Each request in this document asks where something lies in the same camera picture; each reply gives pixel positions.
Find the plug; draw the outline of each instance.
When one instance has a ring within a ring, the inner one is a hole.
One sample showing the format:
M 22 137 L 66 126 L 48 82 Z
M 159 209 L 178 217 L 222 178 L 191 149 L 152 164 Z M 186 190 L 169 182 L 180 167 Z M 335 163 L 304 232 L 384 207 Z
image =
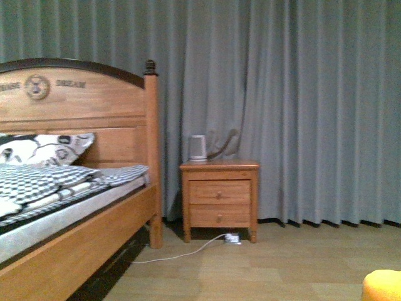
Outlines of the plug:
M 239 233 L 226 233 L 224 242 L 232 245 L 240 245 L 241 240 L 239 239 Z

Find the wooden headboard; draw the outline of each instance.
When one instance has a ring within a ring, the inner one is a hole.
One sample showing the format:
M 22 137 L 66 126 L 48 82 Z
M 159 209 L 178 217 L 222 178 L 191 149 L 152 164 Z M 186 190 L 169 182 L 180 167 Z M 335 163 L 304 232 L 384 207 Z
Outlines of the wooden headboard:
M 79 134 L 95 143 L 79 165 L 150 166 L 159 181 L 155 63 L 144 78 L 99 63 L 37 58 L 0 64 L 0 132 Z

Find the mattress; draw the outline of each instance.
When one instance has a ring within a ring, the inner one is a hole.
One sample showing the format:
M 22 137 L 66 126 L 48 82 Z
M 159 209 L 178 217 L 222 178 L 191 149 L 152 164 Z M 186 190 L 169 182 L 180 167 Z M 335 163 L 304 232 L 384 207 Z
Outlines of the mattress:
M 115 171 L 111 170 L 102 170 L 102 172 L 109 179 L 113 178 L 113 173 L 115 173 Z M 78 203 L 71 203 L 67 207 L 51 211 L 45 216 L 3 233 L 0 235 L 0 263 L 4 263 L 22 251 L 31 248 L 92 213 L 101 210 L 145 184 L 148 184 L 148 175 L 146 172 L 136 176 L 132 181 L 125 181 L 125 184 L 117 187 L 108 187 L 106 191 L 103 190 L 103 192 L 96 195 L 90 192 L 86 193 L 89 196 Z

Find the nightstand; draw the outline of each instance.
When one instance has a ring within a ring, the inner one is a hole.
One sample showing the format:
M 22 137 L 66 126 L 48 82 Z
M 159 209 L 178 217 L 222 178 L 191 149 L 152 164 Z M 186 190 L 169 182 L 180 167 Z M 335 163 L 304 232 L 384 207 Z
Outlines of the nightstand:
M 184 241 L 190 229 L 249 228 L 251 243 L 258 227 L 259 164 L 250 160 L 187 162 L 182 171 Z

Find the nightstand leg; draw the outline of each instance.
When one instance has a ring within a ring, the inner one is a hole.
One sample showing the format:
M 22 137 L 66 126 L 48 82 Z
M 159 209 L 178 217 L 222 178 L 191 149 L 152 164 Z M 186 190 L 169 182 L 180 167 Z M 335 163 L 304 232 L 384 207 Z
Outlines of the nightstand leg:
M 256 231 L 250 231 L 250 235 L 251 235 L 251 243 L 256 243 Z
M 184 230 L 184 242 L 189 243 L 190 241 L 190 230 Z

